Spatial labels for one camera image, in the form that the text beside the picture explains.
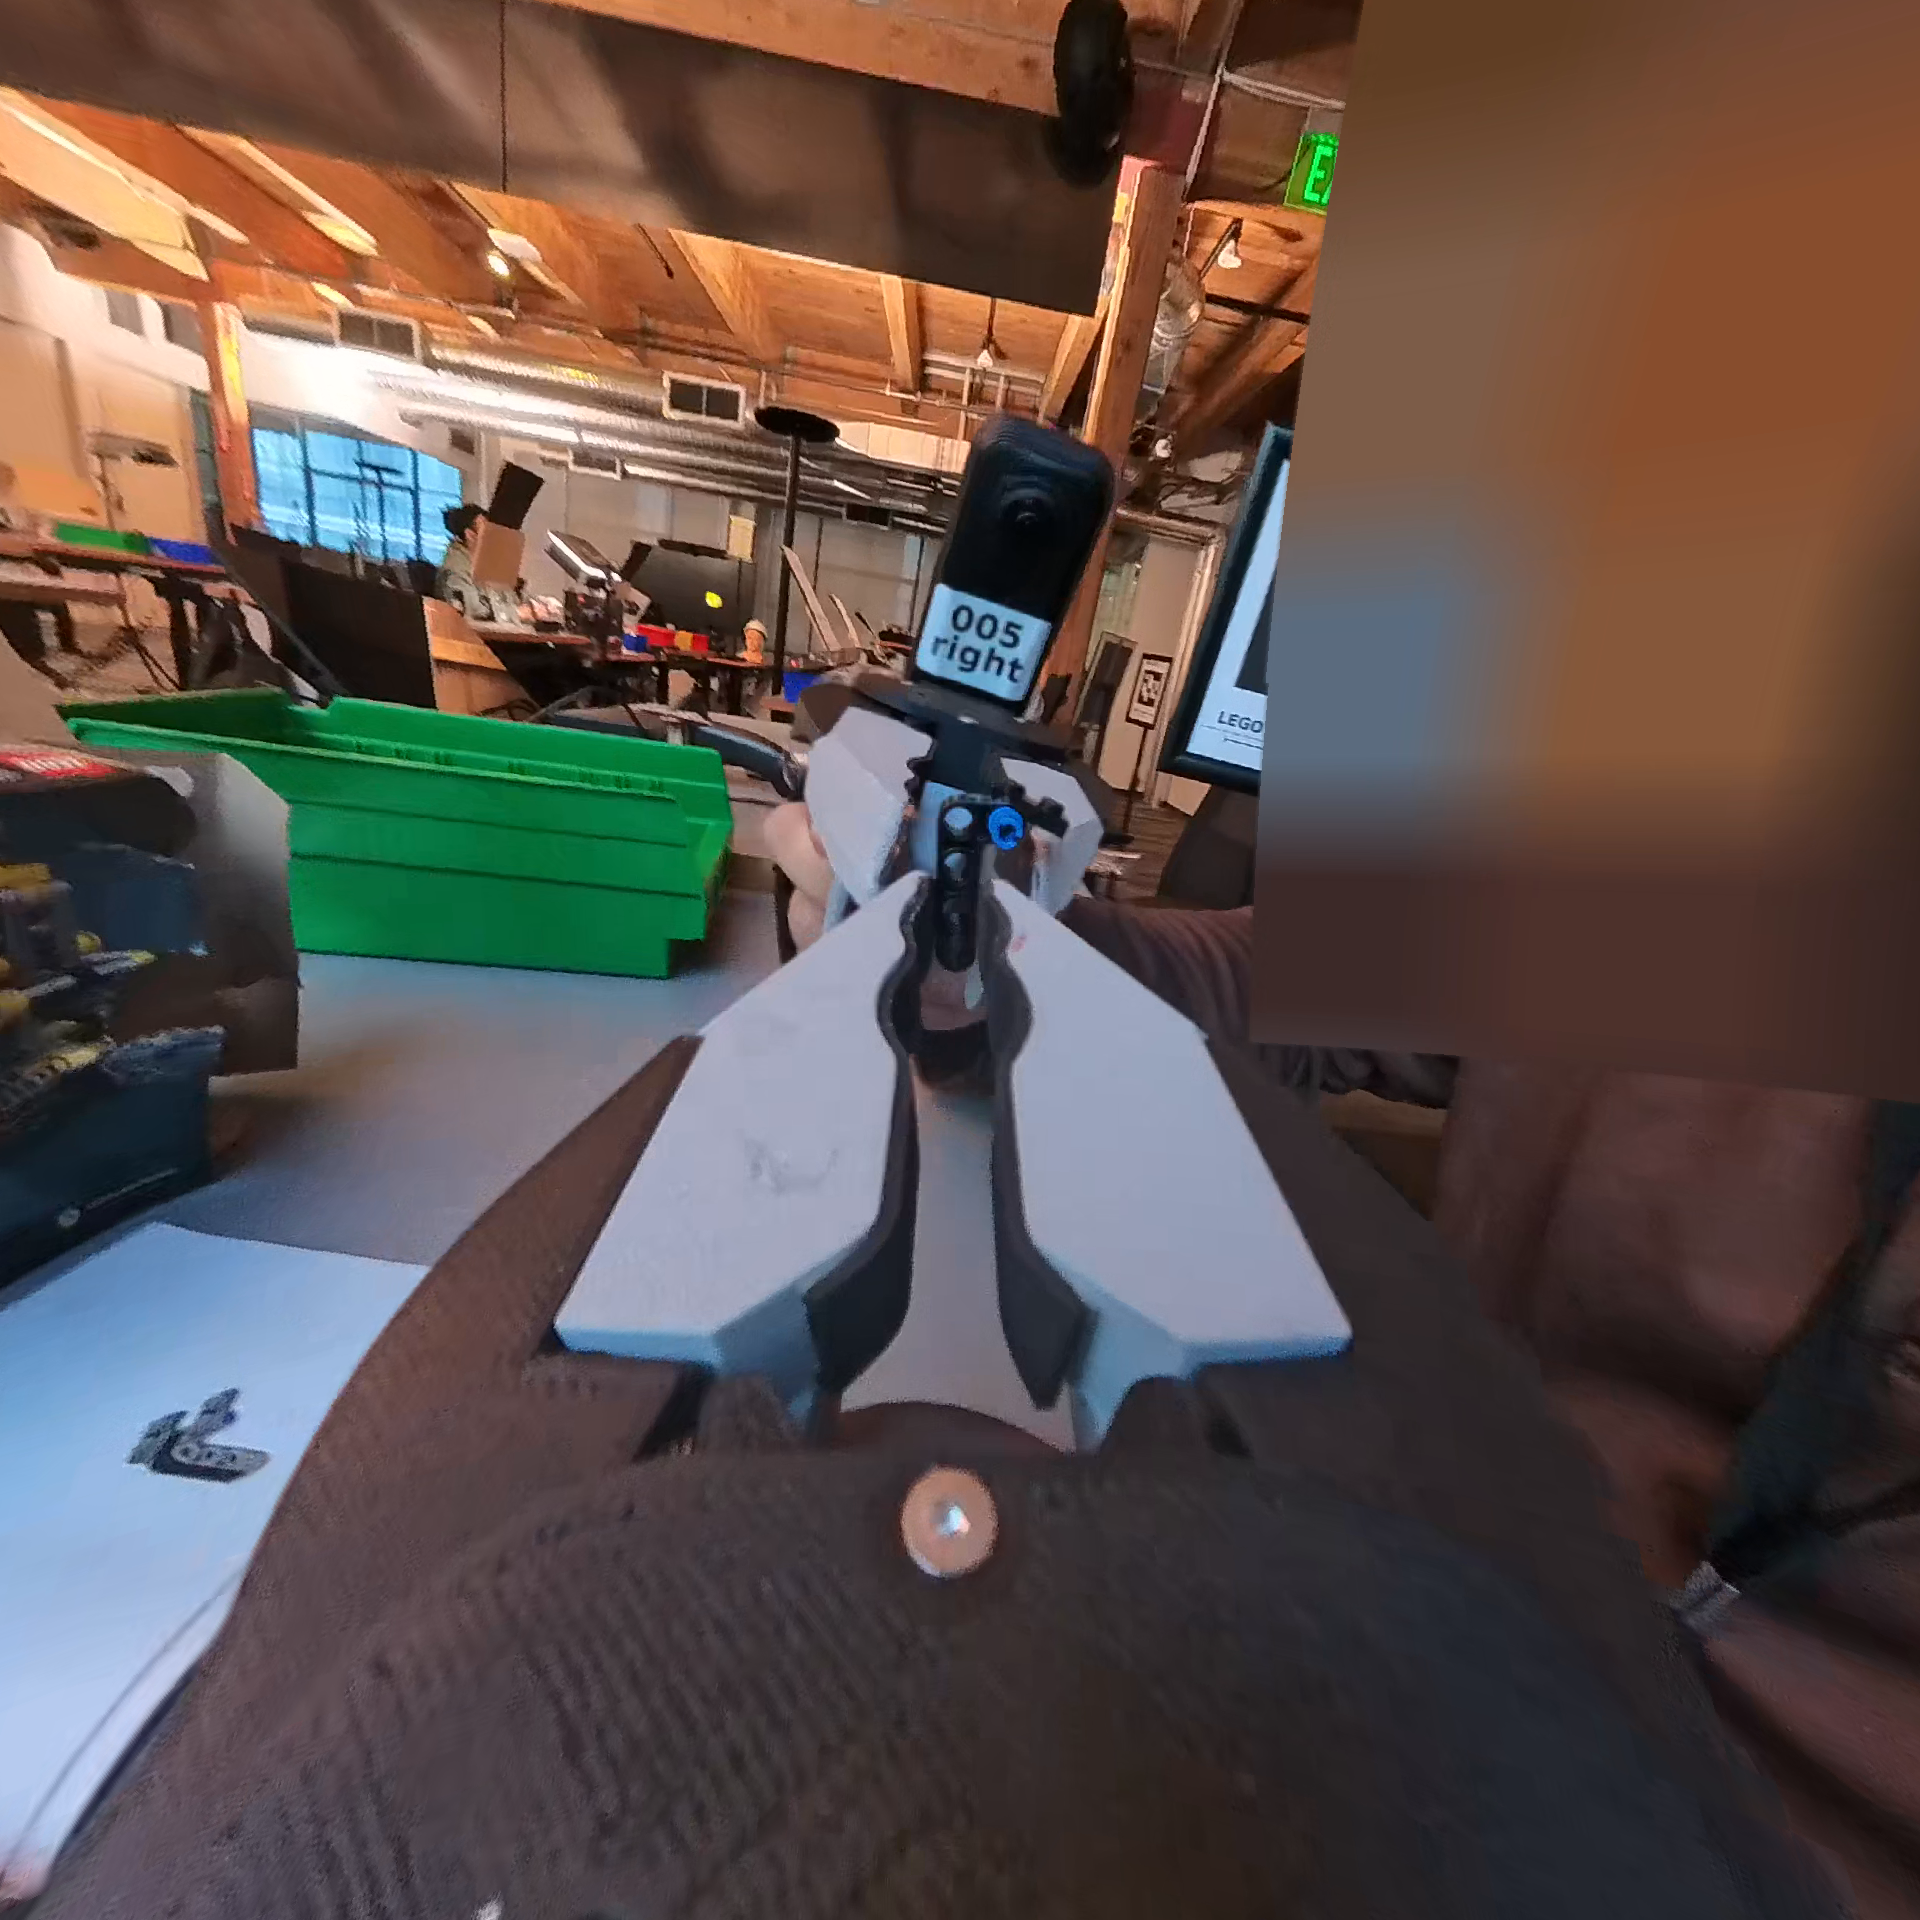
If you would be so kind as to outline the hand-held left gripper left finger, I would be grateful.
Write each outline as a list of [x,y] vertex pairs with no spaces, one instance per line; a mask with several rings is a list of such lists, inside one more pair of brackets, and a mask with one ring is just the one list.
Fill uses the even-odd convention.
[[898,999],[919,879],[892,883],[706,1021],[555,1313],[562,1349],[836,1397],[910,1300],[918,1100]]

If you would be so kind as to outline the black hanging wheel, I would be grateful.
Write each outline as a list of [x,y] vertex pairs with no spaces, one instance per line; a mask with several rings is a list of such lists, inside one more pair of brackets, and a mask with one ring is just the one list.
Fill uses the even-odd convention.
[[1052,40],[1052,81],[1045,157],[1059,180],[1092,187],[1113,173],[1135,113],[1132,20],[1123,1],[1066,1]]

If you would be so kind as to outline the person's brown sweater torso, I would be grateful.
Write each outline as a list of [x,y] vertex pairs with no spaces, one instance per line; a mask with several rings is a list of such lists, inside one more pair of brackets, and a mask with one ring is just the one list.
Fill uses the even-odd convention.
[[1460,1069],[1435,1223],[1860,1917],[1918,1914],[1918,1104]]

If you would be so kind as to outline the person's right forearm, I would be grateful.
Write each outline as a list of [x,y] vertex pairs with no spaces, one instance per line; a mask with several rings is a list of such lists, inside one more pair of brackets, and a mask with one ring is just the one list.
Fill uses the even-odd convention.
[[1250,1040],[1248,906],[1226,910],[1075,896],[1059,924],[1302,1100],[1368,1093],[1429,1111],[1452,1104],[1460,1061],[1449,1053]]

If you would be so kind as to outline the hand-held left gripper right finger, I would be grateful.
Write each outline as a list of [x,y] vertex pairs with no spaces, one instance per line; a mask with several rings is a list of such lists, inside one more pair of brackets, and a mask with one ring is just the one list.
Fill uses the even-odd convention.
[[998,1311],[1028,1399],[1095,1450],[1146,1379],[1340,1356],[1352,1319],[1202,1030],[1003,879],[979,983]]

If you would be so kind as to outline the green plastic bin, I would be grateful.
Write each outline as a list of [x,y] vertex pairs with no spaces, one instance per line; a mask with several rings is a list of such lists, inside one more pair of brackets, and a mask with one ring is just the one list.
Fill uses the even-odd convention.
[[710,893],[306,854],[290,856],[288,886],[302,950],[508,970],[663,979],[710,916]]
[[290,809],[298,851],[709,901],[730,859],[710,747],[272,689],[75,700],[90,746],[229,753]]

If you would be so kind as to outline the lego instruction booklet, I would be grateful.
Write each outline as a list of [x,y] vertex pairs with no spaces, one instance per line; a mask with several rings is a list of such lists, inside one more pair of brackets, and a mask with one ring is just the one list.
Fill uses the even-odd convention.
[[152,1223],[2,1309],[2,1903],[196,1669],[419,1279]]

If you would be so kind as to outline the person's right hand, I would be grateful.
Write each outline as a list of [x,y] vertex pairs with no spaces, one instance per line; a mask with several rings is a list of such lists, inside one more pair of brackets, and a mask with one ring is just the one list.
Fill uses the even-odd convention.
[[776,950],[783,961],[792,961],[842,923],[856,901],[836,879],[802,800],[783,800],[772,809],[762,841],[776,873]]

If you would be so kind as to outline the black framed monitor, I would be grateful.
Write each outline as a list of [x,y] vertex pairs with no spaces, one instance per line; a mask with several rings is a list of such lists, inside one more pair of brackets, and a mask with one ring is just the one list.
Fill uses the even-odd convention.
[[1189,651],[1159,770],[1253,797],[1266,736],[1266,637],[1292,464],[1292,424],[1266,424]]

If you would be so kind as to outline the black floor lamp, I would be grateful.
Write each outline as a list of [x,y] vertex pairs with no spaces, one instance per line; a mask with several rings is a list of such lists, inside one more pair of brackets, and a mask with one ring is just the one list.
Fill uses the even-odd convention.
[[776,620],[772,629],[769,694],[776,700],[786,674],[786,629],[792,609],[792,576],[786,570],[786,549],[795,543],[800,520],[800,471],[812,449],[835,444],[840,424],[823,414],[789,403],[762,403],[755,407],[755,421],[762,433],[786,441],[786,483],[780,496],[780,543],[776,543]]

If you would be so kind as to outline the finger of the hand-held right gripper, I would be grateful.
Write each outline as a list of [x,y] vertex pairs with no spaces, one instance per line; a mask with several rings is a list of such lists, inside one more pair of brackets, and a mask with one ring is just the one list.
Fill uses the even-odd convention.
[[1103,820],[1082,781],[1068,767],[1030,763],[1028,800],[1055,801],[1062,829],[1035,829],[1028,896],[1049,916],[1059,916],[1080,890],[1085,869],[1100,847]]
[[935,736],[883,709],[850,706],[812,743],[802,801],[850,906],[876,900],[910,870],[923,764]]

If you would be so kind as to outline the dark lego set box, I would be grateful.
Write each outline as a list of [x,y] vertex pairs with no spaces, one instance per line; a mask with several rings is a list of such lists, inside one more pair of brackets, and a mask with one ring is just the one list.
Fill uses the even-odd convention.
[[2,740],[2,1281],[212,1176],[300,1061],[290,814],[233,757]]

